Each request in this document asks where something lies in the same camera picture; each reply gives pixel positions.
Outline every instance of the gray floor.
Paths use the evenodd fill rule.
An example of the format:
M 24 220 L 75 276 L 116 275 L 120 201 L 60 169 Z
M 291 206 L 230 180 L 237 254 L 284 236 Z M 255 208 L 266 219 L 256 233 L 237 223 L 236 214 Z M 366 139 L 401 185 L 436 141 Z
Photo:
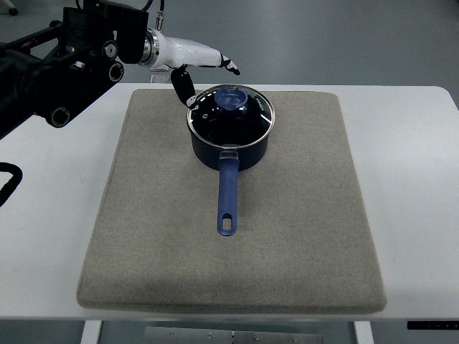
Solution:
M 0 3 L 0 42 L 43 29 L 51 20 L 62 19 L 62 7 L 75 6 L 73 0 L 12 1 L 18 16 L 9 16 Z M 119 2 L 140 8 L 146 0 Z M 158 3 L 154 1 L 150 10 L 151 26 Z M 189 68 L 195 83 L 435 85 L 448 90 L 459 105 L 456 0 L 168 0 L 164 33 L 220 50 L 242 73 L 236 77 L 220 69 Z M 48 44 L 34 53 L 43 57 L 51 47 Z M 150 81 L 149 70 L 137 65 L 125 68 L 123 82 Z M 47 333 L 48 340 L 27 341 L 19 322 L 0 322 L 0 343 L 56 343 L 53 335 L 62 334 L 60 326 L 73 329 L 65 329 L 69 335 L 60 343 L 75 343 L 70 333 L 81 323 L 23 324 L 35 335 Z M 456 331 L 446 335 L 417 331 L 418 337 L 413 337 L 405 322 L 373 325 L 377 344 L 457 343 L 459 339 Z M 15 341 L 15 333 L 22 340 Z

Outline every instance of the blue handle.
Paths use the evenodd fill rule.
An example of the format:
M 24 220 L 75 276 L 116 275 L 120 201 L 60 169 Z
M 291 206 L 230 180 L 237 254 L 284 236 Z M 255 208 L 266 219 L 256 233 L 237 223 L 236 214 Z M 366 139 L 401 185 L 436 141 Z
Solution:
M 233 235 L 237 228 L 237 172 L 239 160 L 220 158 L 218 162 L 220 184 L 218 190 L 217 230 L 226 237 Z

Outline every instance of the saucepan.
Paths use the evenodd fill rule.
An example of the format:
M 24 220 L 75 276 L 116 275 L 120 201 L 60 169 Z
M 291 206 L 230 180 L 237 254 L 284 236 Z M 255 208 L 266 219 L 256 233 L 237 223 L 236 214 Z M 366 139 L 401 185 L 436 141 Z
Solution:
M 219 171 L 217 230 L 231 236 L 237 229 L 237 173 L 264 156 L 273 106 L 251 87 L 218 85 L 197 95 L 186 119 L 197 158 Z

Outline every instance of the felt pad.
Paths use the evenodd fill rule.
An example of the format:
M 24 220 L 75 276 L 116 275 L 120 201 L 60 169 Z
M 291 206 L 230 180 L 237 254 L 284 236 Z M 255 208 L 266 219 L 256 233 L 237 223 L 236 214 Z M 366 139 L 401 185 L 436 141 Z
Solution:
M 238 173 L 194 155 L 173 90 L 133 93 L 77 291 L 83 307 L 180 313 L 374 312 L 386 299 L 337 96 L 264 92 L 275 124 Z

